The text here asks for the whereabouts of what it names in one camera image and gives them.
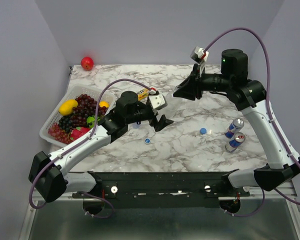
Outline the small clear plastic bottle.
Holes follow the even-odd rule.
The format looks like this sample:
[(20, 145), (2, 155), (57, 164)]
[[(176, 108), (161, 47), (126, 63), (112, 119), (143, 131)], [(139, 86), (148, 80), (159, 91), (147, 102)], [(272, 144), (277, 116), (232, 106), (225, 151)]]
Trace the small clear plastic bottle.
[(183, 97), (175, 97), (174, 93), (181, 88), (180, 85), (177, 85), (173, 90), (170, 90), (165, 95), (165, 100), (167, 106), (164, 108), (164, 115), (167, 119), (172, 120), (177, 113), (179, 107), (181, 106), (182, 102), (184, 101)]

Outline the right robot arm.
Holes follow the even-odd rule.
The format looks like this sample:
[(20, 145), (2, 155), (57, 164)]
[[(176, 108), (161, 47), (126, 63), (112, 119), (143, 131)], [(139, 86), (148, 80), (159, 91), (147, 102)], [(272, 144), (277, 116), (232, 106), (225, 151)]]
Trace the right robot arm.
[(206, 73), (208, 54), (195, 47), (190, 57), (196, 62), (190, 75), (177, 87), (174, 97), (191, 101), (204, 92), (224, 93), (252, 126), (265, 152), (267, 164), (256, 169), (234, 170), (220, 183), (220, 191), (231, 196), (241, 187), (261, 187), (272, 191), (300, 173), (300, 155), (290, 145), (271, 105), (266, 103), (266, 90), (261, 82), (248, 78), (248, 56), (240, 49), (221, 53), (220, 73)]

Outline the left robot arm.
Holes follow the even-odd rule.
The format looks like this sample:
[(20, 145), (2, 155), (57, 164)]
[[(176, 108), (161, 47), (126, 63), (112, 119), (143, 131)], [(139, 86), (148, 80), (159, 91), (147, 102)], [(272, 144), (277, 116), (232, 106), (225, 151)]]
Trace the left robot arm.
[(37, 153), (32, 161), (29, 181), (31, 189), (37, 190), (47, 203), (58, 199), (66, 192), (85, 192), (94, 198), (100, 194), (101, 185), (90, 173), (71, 173), (71, 169), (84, 158), (105, 147), (128, 131), (128, 125), (148, 121), (156, 132), (172, 124), (165, 115), (157, 118), (158, 112), (167, 106), (166, 98), (156, 92), (142, 103), (133, 91), (125, 91), (94, 128), (71, 144), (49, 154)]

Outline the white cap blue label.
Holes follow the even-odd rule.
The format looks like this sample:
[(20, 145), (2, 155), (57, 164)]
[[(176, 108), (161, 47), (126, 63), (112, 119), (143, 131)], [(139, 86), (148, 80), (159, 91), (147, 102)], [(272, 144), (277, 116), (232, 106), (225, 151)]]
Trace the white cap blue label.
[(145, 143), (146, 145), (149, 145), (149, 144), (151, 143), (151, 140), (150, 140), (149, 138), (145, 138), (145, 139), (144, 139), (144, 143)]

